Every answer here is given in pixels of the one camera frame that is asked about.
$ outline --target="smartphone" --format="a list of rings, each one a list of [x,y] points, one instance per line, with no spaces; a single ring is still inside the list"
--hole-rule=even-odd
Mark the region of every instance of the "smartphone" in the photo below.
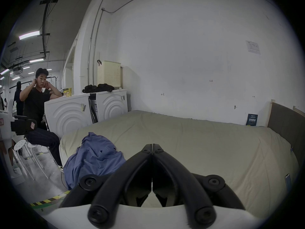
[[[286,182],[287,191],[289,192],[291,190],[291,179],[289,173],[285,176],[285,182]]]

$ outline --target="man's hand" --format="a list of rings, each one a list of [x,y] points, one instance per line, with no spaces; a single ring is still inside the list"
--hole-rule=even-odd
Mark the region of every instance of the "man's hand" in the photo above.
[[[46,89],[49,90],[49,89],[51,88],[51,86],[52,86],[52,84],[51,84],[50,82],[48,82],[48,81],[45,82],[44,87],[45,87]]]
[[[31,82],[31,85],[34,87],[36,85],[36,79],[34,78]]]

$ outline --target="barcode sticker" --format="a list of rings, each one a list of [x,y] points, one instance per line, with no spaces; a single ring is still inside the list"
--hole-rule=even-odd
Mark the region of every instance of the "barcode sticker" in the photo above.
[[[81,103],[81,110],[82,110],[82,112],[84,112],[84,111],[85,111],[85,109],[86,109],[86,105],[85,105],[85,104],[83,104],[83,103]]]

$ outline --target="yellow label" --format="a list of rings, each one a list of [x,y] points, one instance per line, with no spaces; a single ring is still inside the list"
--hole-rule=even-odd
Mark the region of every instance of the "yellow label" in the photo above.
[[[71,97],[72,88],[65,88],[65,89],[63,89],[63,94],[64,94],[64,96],[66,96],[66,97]]]

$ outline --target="white washing machine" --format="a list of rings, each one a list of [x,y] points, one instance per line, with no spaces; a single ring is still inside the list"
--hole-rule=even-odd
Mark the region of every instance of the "white washing machine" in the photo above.
[[[107,120],[128,112],[127,89],[96,93],[96,100],[92,100],[98,122]]]
[[[45,117],[51,132],[59,138],[64,134],[92,124],[90,94],[75,94],[44,103]]]

